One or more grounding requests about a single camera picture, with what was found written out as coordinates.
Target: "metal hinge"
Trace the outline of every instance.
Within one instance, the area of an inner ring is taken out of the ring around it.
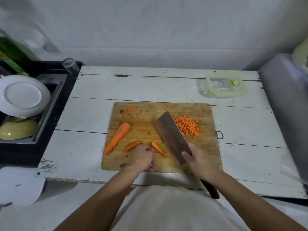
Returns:
[[[115,77],[127,77],[128,74],[115,74]]]

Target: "black knife handle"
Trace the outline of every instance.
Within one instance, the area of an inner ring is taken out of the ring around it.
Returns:
[[[201,179],[200,179],[200,181],[205,186],[205,188],[208,190],[208,192],[210,193],[212,198],[219,199],[219,194],[218,194],[218,191],[216,190],[216,188],[214,188],[210,183],[208,183],[206,181],[203,181]]]

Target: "yellow bowl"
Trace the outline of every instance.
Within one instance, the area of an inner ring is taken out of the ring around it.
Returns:
[[[6,122],[0,127],[0,139],[18,140],[29,137],[34,134],[38,123],[27,119],[22,122]]]

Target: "bowl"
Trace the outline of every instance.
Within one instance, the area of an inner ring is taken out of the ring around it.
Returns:
[[[5,122],[0,126],[0,139],[18,140],[29,137],[34,134],[38,123],[31,119],[20,122]]]
[[[35,78],[8,75],[0,79],[0,111],[14,117],[31,117],[48,105],[50,92]]]

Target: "cleaver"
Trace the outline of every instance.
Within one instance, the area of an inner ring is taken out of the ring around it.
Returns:
[[[166,146],[175,155],[180,165],[186,163],[186,160],[182,156],[182,151],[188,152],[192,155],[188,144],[183,137],[181,131],[176,126],[172,116],[167,111],[159,119],[155,121],[155,125],[163,138]],[[211,197],[214,199],[219,199],[219,194],[217,190],[208,182],[200,180],[205,188],[210,193]]]

